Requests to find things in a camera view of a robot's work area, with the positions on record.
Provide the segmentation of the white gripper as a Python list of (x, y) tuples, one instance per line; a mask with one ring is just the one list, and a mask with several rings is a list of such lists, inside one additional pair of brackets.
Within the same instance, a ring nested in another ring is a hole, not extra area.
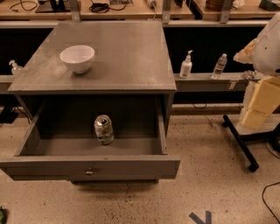
[[(235, 62), (253, 63), (256, 39), (251, 40), (233, 57)], [(246, 87), (243, 108), (239, 118), (241, 130), (258, 130), (280, 106), (280, 79), (265, 76), (258, 82), (250, 81)]]

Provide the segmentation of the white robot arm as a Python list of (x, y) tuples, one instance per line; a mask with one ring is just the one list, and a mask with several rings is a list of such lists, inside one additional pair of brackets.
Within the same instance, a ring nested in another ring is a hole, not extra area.
[(234, 56), (234, 61), (252, 64), (258, 82), (245, 90), (237, 129), (242, 133), (259, 130), (280, 105), (280, 13), (266, 24), (258, 36)]

